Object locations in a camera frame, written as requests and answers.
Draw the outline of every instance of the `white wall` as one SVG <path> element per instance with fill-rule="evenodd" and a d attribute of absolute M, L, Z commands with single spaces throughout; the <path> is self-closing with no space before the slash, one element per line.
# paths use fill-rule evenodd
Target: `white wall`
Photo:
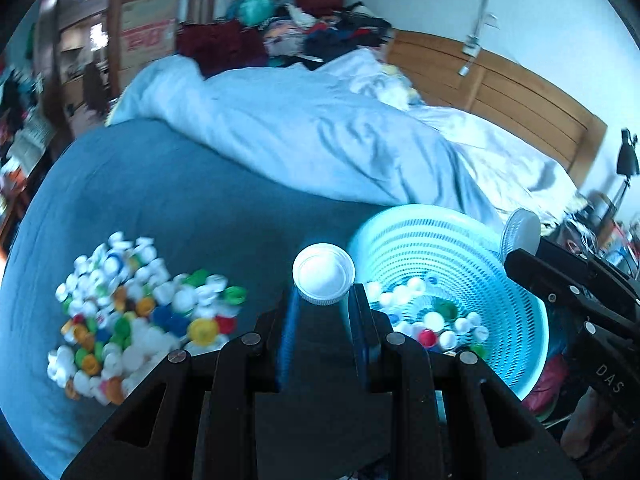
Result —
<path fill-rule="evenodd" d="M 464 40 L 480 0 L 362 0 L 397 28 Z M 489 0 L 499 30 L 482 45 L 540 74 L 608 124 L 600 153 L 582 187 L 615 194 L 620 129 L 640 136 L 640 50 L 607 0 Z M 640 176 L 619 219 L 640 212 Z"/>

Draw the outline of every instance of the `blue bedsheet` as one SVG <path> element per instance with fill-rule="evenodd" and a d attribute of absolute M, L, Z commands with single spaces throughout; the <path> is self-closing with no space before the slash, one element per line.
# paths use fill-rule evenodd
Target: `blue bedsheet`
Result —
<path fill-rule="evenodd" d="M 290 281 L 298 251 L 346 247 L 381 206 L 287 189 L 158 121 L 86 134 L 54 165 L 20 226 L 0 288 L 0 409 L 37 466 L 58 479 L 112 408 L 72 402 L 47 378 L 62 342 L 54 297 L 80 254 L 116 230 L 155 238 L 170 272 L 205 267 L 248 289 L 238 333 Z M 303 313 L 289 389 L 257 399 L 267 479 L 331 479 L 388 451 L 390 402 L 362 393 L 339 314 Z"/>

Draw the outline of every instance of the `blue plastic basket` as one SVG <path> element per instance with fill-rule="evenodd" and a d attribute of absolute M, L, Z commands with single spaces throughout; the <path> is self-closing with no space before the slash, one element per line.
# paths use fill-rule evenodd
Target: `blue plastic basket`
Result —
<path fill-rule="evenodd" d="M 428 295 L 453 299 L 460 316 L 480 314 L 490 331 L 484 343 L 487 364 L 524 399 L 542 373 L 548 320 L 543 302 L 507 278 L 499 250 L 500 237 L 466 215 L 405 205 L 369 219 L 348 252 L 359 283 L 376 281 L 392 290 L 409 278 L 426 276 L 432 282 Z M 430 304 L 418 297 L 398 309 L 404 320 L 414 322 Z M 470 344 L 471 336 L 465 337 L 462 343 Z"/>

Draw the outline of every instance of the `white plastic lid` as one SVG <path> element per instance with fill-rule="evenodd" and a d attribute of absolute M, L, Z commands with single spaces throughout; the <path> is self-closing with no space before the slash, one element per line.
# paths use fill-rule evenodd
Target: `white plastic lid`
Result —
<path fill-rule="evenodd" d="M 356 269 L 340 247 L 314 244 L 303 249 L 293 262 L 293 281 L 309 303 L 336 303 L 353 285 Z"/>
<path fill-rule="evenodd" d="M 516 249 L 524 249 L 536 254 L 540 245 L 540 218 L 533 211 L 518 208 L 511 213 L 502 231 L 500 240 L 500 260 L 504 263 L 507 254 Z"/>

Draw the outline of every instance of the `pile of clothes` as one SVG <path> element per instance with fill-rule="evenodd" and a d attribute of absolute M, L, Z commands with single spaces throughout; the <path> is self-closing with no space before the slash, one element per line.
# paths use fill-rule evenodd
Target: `pile of clothes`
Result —
<path fill-rule="evenodd" d="M 391 24 L 361 2 L 344 7 L 344 0 L 238 0 L 224 20 L 182 26 L 177 51 L 210 77 L 300 61 L 315 69 L 358 48 L 384 60 L 391 38 Z"/>

